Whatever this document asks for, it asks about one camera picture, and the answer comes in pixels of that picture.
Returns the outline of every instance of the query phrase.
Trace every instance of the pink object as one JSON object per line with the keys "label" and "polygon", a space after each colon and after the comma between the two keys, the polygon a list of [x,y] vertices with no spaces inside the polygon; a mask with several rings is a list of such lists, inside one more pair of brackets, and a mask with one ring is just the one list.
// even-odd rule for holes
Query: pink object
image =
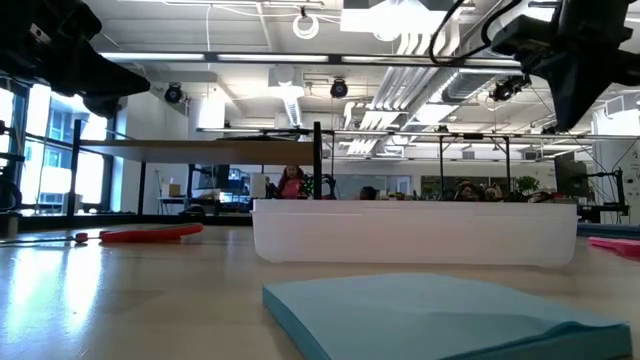
{"label": "pink object", "polygon": [[284,184],[282,189],[282,197],[284,199],[297,199],[300,192],[300,186],[302,186],[302,180],[290,179]]}
{"label": "pink object", "polygon": [[613,250],[618,253],[618,255],[626,257],[640,257],[639,240],[590,237],[589,243],[592,246]]}

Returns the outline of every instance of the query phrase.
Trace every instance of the shelf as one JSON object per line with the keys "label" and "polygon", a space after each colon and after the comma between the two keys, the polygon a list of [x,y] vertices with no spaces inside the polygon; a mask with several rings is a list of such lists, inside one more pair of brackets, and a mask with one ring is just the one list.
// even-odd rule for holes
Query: shelf
{"label": "shelf", "polygon": [[237,140],[82,140],[80,148],[164,164],[312,165],[313,143]]}

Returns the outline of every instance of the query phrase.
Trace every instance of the red foam piece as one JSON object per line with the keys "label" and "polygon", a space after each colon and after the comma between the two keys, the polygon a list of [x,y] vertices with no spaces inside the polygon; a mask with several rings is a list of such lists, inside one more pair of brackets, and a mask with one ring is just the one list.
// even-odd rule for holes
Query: red foam piece
{"label": "red foam piece", "polygon": [[103,243],[161,243],[202,232],[202,224],[183,224],[161,229],[110,231],[100,234]]}
{"label": "red foam piece", "polygon": [[638,240],[590,237],[589,243],[592,246],[613,250],[622,256],[640,257],[640,241]]}

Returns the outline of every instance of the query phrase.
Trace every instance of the person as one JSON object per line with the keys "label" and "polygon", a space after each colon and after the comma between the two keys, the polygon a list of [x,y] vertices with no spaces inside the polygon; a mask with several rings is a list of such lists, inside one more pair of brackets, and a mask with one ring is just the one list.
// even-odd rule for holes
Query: person
{"label": "person", "polygon": [[297,165],[287,165],[278,183],[278,195],[281,199],[297,199],[304,184],[304,173]]}
{"label": "person", "polygon": [[365,186],[360,189],[360,200],[375,200],[378,196],[378,190],[373,186]]}

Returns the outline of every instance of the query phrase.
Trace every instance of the metal pole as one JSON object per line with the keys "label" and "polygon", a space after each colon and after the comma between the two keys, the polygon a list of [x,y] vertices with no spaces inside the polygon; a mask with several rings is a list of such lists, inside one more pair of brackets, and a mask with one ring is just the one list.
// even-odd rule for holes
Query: metal pole
{"label": "metal pole", "polygon": [[196,170],[195,164],[189,164],[189,176],[187,177],[187,201],[185,202],[185,210],[188,206],[191,205],[191,198],[193,197],[193,192],[191,188],[193,187],[193,172]]}
{"label": "metal pole", "polygon": [[336,154],[336,134],[332,134],[332,140],[331,140],[331,177],[333,177],[333,163],[336,159],[335,154]]}
{"label": "metal pole", "polygon": [[509,150],[509,138],[505,137],[505,148],[507,154],[507,194],[511,192],[511,151]]}
{"label": "metal pole", "polygon": [[76,176],[78,175],[78,157],[80,156],[80,136],[82,120],[73,122],[73,145],[71,146],[71,188],[67,196],[67,218],[71,219],[76,208]]}
{"label": "metal pole", "polygon": [[442,147],[442,136],[439,138],[440,143],[440,197],[444,195],[444,149]]}
{"label": "metal pole", "polygon": [[320,122],[313,123],[313,199],[322,198],[322,132]]}
{"label": "metal pole", "polygon": [[144,182],[147,179],[147,163],[140,163],[140,188],[138,189],[138,215],[142,216],[144,209]]}

